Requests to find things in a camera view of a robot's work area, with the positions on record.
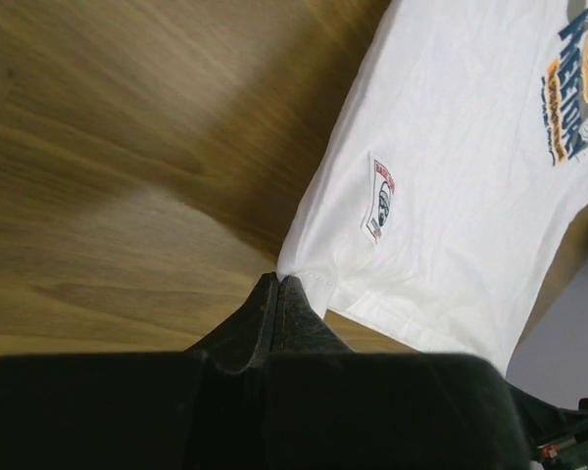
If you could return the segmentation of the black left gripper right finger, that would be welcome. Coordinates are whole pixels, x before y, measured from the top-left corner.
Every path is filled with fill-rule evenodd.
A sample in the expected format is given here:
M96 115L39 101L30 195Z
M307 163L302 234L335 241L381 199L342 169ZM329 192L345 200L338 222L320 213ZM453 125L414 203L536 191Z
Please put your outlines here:
M274 352L262 370L267 469L525 469L507 384L454 353Z

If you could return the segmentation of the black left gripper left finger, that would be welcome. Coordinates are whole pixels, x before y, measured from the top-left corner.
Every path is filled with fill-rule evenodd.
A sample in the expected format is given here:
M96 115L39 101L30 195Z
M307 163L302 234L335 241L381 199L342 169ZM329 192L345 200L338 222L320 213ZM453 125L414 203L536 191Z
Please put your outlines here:
M260 469L278 281L185 351L0 356L0 469Z

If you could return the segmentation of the white printed tank top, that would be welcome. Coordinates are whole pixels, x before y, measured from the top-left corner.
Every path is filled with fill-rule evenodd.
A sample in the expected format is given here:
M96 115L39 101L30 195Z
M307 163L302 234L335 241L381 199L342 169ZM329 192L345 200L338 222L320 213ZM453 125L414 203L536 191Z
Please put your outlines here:
M318 314L505 371L588 205L588 1L394 1L277 262Z

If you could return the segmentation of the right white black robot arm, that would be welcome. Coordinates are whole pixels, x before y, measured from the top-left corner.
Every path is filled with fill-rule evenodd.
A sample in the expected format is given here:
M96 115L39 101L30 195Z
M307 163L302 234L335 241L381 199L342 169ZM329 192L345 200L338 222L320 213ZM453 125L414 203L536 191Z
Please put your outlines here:
M509 386L531 460L547 470L588 470L588 398L578 408L548 404Z

